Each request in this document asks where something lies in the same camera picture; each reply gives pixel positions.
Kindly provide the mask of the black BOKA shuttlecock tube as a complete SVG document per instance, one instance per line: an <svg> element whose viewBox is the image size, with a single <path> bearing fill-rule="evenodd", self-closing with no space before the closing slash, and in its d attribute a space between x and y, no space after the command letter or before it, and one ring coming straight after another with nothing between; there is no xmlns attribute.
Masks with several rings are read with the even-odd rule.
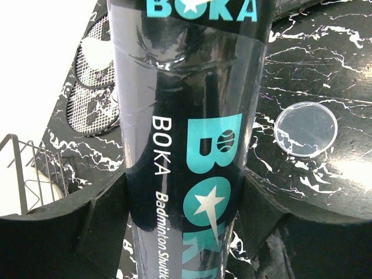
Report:
<svg viewBox="0 0 372 279"><path fill-rule="evenodd" d="M108 1L139 278L223 278L274 1Z"/></svg>

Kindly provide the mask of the clear plastic tube lid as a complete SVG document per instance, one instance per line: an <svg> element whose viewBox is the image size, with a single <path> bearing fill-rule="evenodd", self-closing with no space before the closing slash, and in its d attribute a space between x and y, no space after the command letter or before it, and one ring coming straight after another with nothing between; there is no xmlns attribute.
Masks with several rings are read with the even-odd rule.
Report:
<svg viewBox="0 0 372 279"><path fill-rule="evenodd" d="M298 102L285 108L274 123L274 138L287 154L313 158L326 151L338 134L337 118L316 102Z"/></svg>

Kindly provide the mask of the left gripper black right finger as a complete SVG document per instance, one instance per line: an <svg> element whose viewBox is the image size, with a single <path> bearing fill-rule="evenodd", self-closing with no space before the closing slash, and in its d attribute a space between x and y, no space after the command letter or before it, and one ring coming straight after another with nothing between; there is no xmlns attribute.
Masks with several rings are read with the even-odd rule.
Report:
<svg viewBox="0 0 372 279"><path fill-rule="evenodd" d="M239 204L254 278L371 278L371 217L298 199L245 169Z"/></svg>

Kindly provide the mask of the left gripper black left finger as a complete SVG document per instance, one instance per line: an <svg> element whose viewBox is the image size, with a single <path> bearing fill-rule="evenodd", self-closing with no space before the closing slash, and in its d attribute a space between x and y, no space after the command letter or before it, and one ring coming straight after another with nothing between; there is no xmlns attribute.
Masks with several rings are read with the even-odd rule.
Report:
<svg viewBox="0 0 372 279"><path fill-rule="evenodd" d="M124 170L1 217L1 278L116 278L128 219Z"/></svg>

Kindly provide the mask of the white shuttlecock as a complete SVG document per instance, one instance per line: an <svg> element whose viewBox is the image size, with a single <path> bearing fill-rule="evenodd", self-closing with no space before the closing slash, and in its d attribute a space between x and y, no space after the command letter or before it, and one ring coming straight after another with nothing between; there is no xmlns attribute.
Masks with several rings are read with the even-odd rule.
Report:
<svg viewBox="0 0 372 279"><path fill-rule="evenodd" d="M81 50L92 70L104 70L113 61L113 44L111 41L86 37L81 41Z"/></svg>

